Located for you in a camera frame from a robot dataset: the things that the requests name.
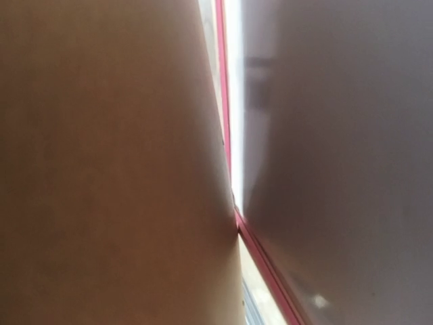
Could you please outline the wooden picture frame pink edge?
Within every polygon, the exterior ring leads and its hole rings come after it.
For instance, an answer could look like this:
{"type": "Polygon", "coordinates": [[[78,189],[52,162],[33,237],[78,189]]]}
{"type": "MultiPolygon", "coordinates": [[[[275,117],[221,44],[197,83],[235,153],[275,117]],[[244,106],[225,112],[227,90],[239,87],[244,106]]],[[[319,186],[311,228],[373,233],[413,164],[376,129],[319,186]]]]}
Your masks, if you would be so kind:
{"type": "Polygon", "coordinates": [[[247,324],[303,324],[292,299],[283,287],[274,265],[258,241],[256,234],[242,215],[242,173],[238,161],[243,156],[241,135],[243,127],[237,126],[237,105],[242,88],[237,84],[234,69],[235,57],[241,46],[230,42],[239,39],[242,30],[230,32],[226,18],[229,6],[232,13],[240,14],[237,1],[200,1],[206,46],[212,71],[212,80],[219,109],[230,186],[235,205],[235,220],[242,267],[242,288],[247,324]]]}

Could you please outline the red and dark photo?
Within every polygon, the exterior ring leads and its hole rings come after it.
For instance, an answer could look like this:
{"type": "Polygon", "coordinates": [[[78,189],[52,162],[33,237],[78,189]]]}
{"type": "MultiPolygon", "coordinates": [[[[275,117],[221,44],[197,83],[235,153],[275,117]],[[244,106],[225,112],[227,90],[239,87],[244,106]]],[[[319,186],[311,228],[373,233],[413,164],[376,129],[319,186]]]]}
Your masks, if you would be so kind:
{"type": "Polygon", "coordinates": [[[244,216],[308,324],[432,323],[432,2],[244,1],[244,216]]]}

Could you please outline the brown backing board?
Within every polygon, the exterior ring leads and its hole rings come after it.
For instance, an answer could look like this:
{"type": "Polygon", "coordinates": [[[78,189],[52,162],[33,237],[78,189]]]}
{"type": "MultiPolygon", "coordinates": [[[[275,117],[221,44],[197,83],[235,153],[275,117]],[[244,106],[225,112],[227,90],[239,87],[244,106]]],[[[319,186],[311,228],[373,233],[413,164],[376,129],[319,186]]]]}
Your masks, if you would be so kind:
{"type": "Polygon", "coordinates": [[[1,323],[243,324],[196,1],[1,2],[1,323]]]}

